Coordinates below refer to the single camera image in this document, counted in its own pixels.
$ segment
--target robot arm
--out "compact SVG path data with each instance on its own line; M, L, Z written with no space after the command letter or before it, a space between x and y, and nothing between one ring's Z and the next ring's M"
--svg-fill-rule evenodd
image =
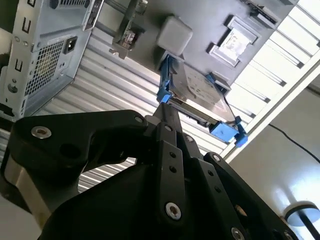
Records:
M136 164L78 193L82 172L127 157ZM217 153L201 155L165 103L146 118L120 110L19 120L0 186L34 215L40 240L297 240Z

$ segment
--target bolt head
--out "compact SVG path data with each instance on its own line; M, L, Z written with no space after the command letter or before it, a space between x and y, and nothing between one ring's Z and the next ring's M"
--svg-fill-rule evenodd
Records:
M213 158L214 158L214 160L215 160L216 162L220 162L220 161L221 161L218 156L216 156L216 155L214 155L214 154L213 154L212 156L213 156Z
M45 126L35 126L32 128L31 134L37 139L47 139L52 135L50 129Z
M172 131L172 128L170 126L168 126L168 125L165 125L164 128L167 129L170 132Z
M180 208L174 204L173 202L168 202L165 205L165 212L166 214L173 220L180 220L181 218L181 210Z
M139 116L136 116L135 118L134 118L137 122L139 122L139 123L142 123L144 120L141 118L141 117L139 117Z
M190 136L186 136L186 139L188 140L188 142L190 142L190 143L192 143L193 141L194 141L194 139L192 138L192 137L190 137Z
M288 240L294 240L293 237L287 231L284 232L284 235Z
M231 233L235 240L245 240L244 235L238 228L236 227L231 228Z

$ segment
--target cable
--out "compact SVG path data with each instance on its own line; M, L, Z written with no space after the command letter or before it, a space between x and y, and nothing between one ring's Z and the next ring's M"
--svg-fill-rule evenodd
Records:
M294 143L295 145L297 145L299 148L301 148L303 151L305 151L307 154L309 154L311 157L313 157L319 164L320 164L320 159L317 158L312 152L310 152L308 149L306 149L304 146L301 146L299 143L297 143L295 140L293 140L291 137L289 137L283 130L281 130L280 128L269 124L270 127L278 130L280 133L282 133L290 142Z

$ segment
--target power supply vent grille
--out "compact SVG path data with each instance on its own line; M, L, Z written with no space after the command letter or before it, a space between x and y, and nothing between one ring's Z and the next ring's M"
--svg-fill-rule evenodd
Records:
M71 7L71 6L85 6L86 0L60 0L61 7Z
M26 85L25 96L34 93L52 80L63 45L64 41L60 41L40 49L33 77Z

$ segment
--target sticker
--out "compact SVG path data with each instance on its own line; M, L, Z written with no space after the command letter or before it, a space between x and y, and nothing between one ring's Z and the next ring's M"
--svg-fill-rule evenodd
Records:
M200 72L184 65L189 90L197 98L204 100L206 103L219 108L222 112L227 112L227 106L222 100L222 95L217 89L208 82L205 76Z
M250 39L237 29L233 28L219 47L219 51L233 61L237 61L240 55L244 53L250 42Z

